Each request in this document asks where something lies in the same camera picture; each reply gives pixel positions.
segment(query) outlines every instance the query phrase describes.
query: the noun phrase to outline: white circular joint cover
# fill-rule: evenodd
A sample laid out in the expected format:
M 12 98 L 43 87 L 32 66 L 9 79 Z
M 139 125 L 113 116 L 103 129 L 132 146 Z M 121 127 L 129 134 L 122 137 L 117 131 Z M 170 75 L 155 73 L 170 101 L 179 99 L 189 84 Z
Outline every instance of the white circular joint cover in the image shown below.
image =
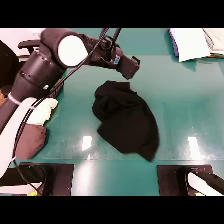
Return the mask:
M 76 66 L 87 56 L 85 45 L 77 36 L 66 36 L 58 45 L 58 57 L 66 66 Z

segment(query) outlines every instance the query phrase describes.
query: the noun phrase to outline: wire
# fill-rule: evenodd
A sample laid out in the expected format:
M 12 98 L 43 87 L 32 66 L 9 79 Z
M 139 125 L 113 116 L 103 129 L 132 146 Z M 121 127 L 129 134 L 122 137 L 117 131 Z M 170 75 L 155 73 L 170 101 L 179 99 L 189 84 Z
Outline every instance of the wire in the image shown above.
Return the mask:
M 85 64 L 85 62 L 91 57 L 91 55 L 93 54 L 93 52 L 96 50 L 96 48 L 99 46 L 100 42 L 102 41 L 102 39 L 105 37 L 107 31 L 109 30 L 109 28 L 103 28 L 101 33 L 100 33 L 100 36 L 99 36 L 99 40 L 98 42 L 95 44 L 95 46 L 93 47 L 93 49 L 90 51 L 90 53 L 87 55 L 87 57 L 85 57 L 77 66 L 75 66 L 75 68 L 70 71 L 68 73 L 68 75 L 66 77 L 64 77 L 63 79 L 61 79 L 50 91 L 49 93 L 41 98 L 40 100 L 36 100 L 32 106 L 33 107 L 37 107 L 41 102 L 43 102 L 43 100 L 45 100 L 51 93 L 53 93 L 63 82 L 65 82 L 65 80 L 67 80 L 74 72 L 76 72 L 82 65 Z M 17 135 L 16 135 L 16 139 L 15 139 L 15 144 L 14 144 L 14 148 L 13 148 L 13 154 L 15 155 L 15 151 L 16 151 L 16 148 L 17 148 L 17 145 L 18 145 L 18 142 L 19 142 L 19 139 L 22 135 L 22 132 L 23 132 L 23 129 L 25 127 L 25 124 L 30 116 L 30 114 L 33 112 L 33 109 L 29 109 L 28 112 L 26 113 L 26 115 L 24 116 L 21 124 L 20 124 L 20 127 L 17 131 Z M 29 184 L 31 187 L 33 187 L 41 196 L 43 196 L 36 187 L 33 186 L 33 184 L 31 184 L 29 181 L 26 180 L 26 178 L 23 176 L 23 174 L 21 173 L 21 170 L 19 169 L 19 166 L 17 165 L 16 161 L 14 160 L 14 165 L 16 167 L 16 169 L 18 170 L 19 174 L 21 175 L 21 177 L 23 178 L 24 181 L 26 181 L 27 184 Z

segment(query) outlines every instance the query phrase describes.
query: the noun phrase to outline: crumpled black fabric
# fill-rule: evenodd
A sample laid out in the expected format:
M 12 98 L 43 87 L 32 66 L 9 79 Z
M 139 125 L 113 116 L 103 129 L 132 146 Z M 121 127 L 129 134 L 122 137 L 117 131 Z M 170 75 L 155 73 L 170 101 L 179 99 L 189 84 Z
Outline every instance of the crumpled black fabric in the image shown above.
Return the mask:
M 102 121 L 97 132 L 121 153 L 138 153 L 151 161 L 159 146 L 156 120 L 129 82 L 106 81 L 95 92 L 92 110 Z

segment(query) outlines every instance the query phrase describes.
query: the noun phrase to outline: table surface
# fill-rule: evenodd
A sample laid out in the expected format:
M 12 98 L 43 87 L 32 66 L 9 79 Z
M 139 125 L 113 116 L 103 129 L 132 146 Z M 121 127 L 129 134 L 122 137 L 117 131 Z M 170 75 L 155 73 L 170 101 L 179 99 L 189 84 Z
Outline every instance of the table surface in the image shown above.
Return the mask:
M 72 29 L 95 37 L 101 30 Z M 98 135 L 100 121 L 92 113 L 95 90 L 107 80 L 126 80 L 113 70 L 83 66 L 65 82 L 46 124 L 47 144 L 31 161 L 74 163 L 72 195 L 158 195 L 158 164 L 211 164 L 224 178 L 224 60 L 179 63 L 163 28 L 124 28 L 117 42 L 125 54 L 141 60 L 130 83 L 157 121 L 155 160 L 123 155 Z M 92 137 L 87 150 L 84 136 Z

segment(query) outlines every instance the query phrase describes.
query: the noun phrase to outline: green table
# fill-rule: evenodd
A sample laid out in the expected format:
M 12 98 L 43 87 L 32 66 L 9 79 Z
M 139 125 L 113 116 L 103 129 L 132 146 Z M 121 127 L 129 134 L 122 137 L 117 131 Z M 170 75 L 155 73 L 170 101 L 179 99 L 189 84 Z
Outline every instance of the green table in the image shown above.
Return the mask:
M 31 161 L 74 163 L 72 195 L 158 195 L 157 164 L 210 163 L 224 178 L 224 61 L 179 63 L 166 29 L 123 29 L 118 43 L 141 60 L 130 83 L 157 120 L 161 142 L 154 162 L 123 155 L 98 135 L 100 121 L 91 110 L 95 90 L 107 80 L 126 80 L 116 71 L 88 66 L 65 83 L 46 125 L 47 144 Z M 85 151 L 84 136 L 93 139 Z

